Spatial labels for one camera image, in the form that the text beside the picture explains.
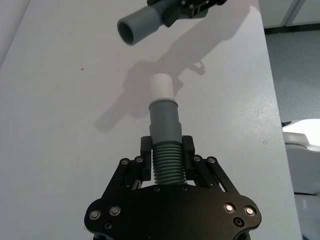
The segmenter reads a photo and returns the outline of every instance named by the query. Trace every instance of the gray floor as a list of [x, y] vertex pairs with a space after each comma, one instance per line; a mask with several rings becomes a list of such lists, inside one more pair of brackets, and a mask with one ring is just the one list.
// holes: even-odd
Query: gray floor
[[320, 30], [266, 36], [282, 122], [320, 119]]

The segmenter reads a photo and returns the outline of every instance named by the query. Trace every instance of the table surface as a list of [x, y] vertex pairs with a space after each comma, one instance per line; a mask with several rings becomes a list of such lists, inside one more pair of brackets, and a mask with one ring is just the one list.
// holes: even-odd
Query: table surface
[[31, 0], [0, 71], [1, 239], [89, 240], [84, 214], [149, 134], [148, 79], [173, 79], [182, 131], [262, 223], [301, 239], [257, 0], [229, 0], [135, 46], [117, 20], [144, 0]]

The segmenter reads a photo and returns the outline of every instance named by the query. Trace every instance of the white table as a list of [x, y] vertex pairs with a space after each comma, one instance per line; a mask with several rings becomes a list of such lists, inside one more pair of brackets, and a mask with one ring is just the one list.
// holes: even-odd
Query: white table
[[139, 154], [148, 77], [168, 73], [183, 133], [259, 207], [251, 239], [301, 239], [258, 1], [127, 46], [117, 20], [144, 5], [31, 0], [0, 71], [0, 238], [91, 239], [85, 211]]

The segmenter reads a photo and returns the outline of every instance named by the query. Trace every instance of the white pipe cap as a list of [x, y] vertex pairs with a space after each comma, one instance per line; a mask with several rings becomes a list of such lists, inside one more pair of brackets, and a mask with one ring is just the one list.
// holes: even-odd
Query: white pipe cap
[[172, 78], [165, 73], [153, 75], [150, 79], [151, 101], [158, 99], [174, 99]]

